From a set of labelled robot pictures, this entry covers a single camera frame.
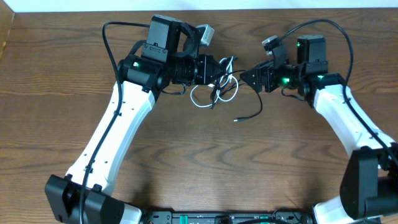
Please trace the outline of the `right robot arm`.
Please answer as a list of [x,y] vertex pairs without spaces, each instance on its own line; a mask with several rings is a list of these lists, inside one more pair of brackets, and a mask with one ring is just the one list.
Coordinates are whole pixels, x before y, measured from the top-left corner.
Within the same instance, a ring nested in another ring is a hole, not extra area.
[[339,196],[316,204],[311,220],[359,223],[397,213],[397,165],[390,157],[397,143],[361,109],[343,77],[328,71],[324,36],[298,37],[296,65],[289,64],[278,36],[262,44],[272,59],[242,73],[242,81],[257,93],[297,90],[327,120],[349,156]]

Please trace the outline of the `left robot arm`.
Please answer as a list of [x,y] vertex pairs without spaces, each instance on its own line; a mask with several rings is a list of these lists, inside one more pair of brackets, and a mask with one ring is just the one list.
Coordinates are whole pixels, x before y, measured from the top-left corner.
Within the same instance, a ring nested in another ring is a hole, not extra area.
[[226,73],[224,64],[201,54],[214,30],[156,14],[148,36],[113,61],[116,83],[89,143],[64,177],[52,175],[45,194],[61,223],[139,223],[143,212],[115,199],[120,166],[134,135],[170,84],[209,85]]

